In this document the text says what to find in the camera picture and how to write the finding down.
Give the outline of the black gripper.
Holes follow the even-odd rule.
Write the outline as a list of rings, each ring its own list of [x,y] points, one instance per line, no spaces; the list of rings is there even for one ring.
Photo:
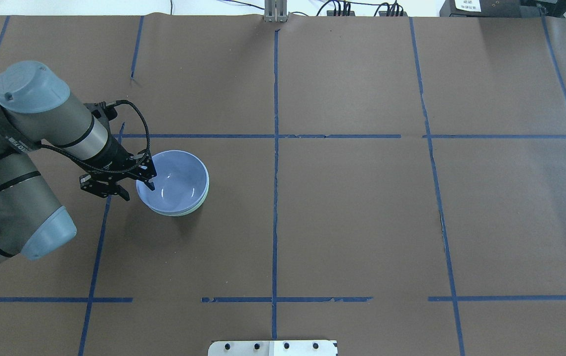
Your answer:
[[[153,179],[157,176],[157,172],[149,152],[129,154],[122,164],[123,166],[115,171],[88,169],[87,173],[79,178],[80,189],[95,196],[119,196],[125,201],[130,201],[131,196],[120,185],[121,180],[132,179],[141,182],[150,191],[156,189]]]

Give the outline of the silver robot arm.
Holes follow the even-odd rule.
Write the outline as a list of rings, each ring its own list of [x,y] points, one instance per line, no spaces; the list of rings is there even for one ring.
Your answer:
[[[113,103],[82,103],[46,64],[20,61],[0,74],[0,265],[16,255],[34,261],[77,234],[30,153],[47,149],[84,170],[80,189],[106,198],[131,197],[120,181],[154,189],[150,144],[136,154],[112,135]]]

